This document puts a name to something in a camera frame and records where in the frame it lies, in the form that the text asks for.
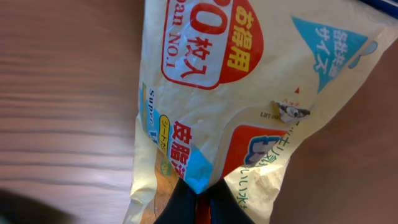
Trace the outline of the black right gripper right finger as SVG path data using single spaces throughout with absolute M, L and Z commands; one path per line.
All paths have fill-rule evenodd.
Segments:
M 225 180 L 208 190 L 211 224 L 254 224 L 239 207 Z

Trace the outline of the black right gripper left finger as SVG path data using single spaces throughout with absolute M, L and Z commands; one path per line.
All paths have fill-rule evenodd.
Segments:
M 165 209 L 154 224 L 195 224 L 197 194 L 179 179 Z

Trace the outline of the yellow snack bag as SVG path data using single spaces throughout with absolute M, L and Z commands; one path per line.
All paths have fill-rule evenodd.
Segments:
M 195 223 L 220 180 L 269 223 L 293 152 L 396 39 L 396 1 L 146 1 L 124 222 L 154 223 L 182 179 Z

